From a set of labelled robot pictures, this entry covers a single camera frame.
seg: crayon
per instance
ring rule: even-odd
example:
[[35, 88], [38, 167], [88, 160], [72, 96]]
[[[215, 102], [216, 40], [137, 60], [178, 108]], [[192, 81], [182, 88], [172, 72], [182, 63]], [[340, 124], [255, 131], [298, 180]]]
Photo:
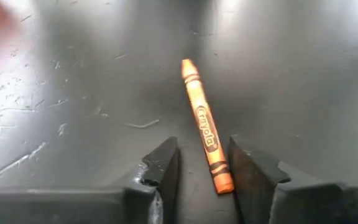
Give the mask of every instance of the crayon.
[[234, 190], [233, 180], [224, 158], [223, 149], [215, 127], [214, 119], [206, 101], [203, 84], [197, 68], [190, 59], [182, 60], [182, 78], [185, 81], [187, 94], [196, 118], [201, 140], [209, 164], [215, 189], [218, 194]]

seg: scratched surface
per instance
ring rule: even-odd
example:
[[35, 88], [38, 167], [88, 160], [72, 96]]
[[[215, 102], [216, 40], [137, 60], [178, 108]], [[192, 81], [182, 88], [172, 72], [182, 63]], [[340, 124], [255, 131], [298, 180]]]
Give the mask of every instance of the scratched surface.
[[180, 62], [226, 145], [240, 133], [358, 182], [358, 1], [0, 1], [0, 187], [104, 186], [169, 136], [178, 223], [237, 220], [217, 197]]

